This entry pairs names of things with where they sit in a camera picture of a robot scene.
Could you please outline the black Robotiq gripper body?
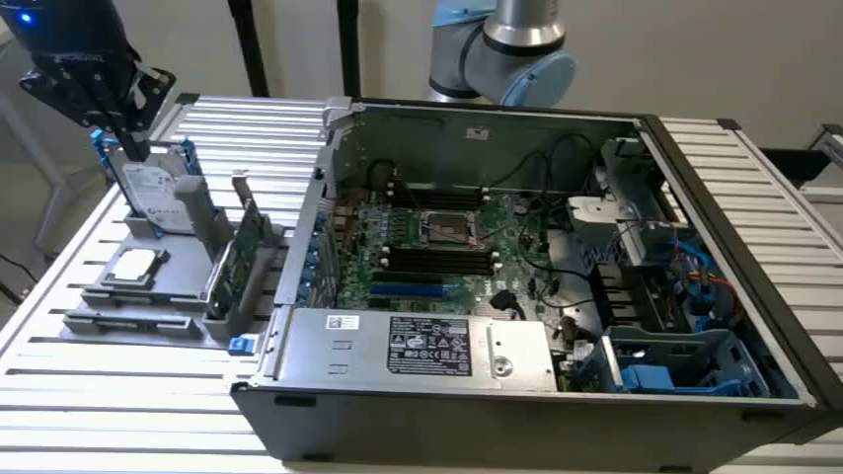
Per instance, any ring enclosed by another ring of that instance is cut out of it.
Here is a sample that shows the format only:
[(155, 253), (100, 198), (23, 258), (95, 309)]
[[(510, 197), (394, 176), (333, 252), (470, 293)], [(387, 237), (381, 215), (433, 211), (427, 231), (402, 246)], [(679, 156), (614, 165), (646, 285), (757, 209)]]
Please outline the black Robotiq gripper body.
[(111, 1), (4, 1), (2, 19), (31, 55), (24, 91), (84, 127), (150, 130), (177, 79), (147, 66)]

